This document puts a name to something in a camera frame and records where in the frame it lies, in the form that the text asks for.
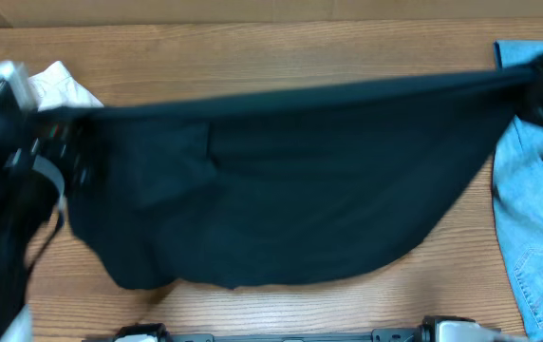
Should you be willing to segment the black t-shirt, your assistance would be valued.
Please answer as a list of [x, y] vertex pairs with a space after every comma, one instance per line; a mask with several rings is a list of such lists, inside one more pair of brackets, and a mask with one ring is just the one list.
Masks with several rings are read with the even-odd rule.
[[526, 67], [133, 107], [58, 107], [103, 177], [71, 228], [125, 289], [376, 270], [418, 246], [493, 151]]

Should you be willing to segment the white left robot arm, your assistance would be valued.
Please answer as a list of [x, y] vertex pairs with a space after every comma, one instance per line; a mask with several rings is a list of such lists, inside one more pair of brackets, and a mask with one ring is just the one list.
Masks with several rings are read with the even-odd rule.
[[64, 190], [60, 171], [32, 152], [36, 108], [24, 66], [0, 62], [0, 339], [26, 305], [28, 243]]

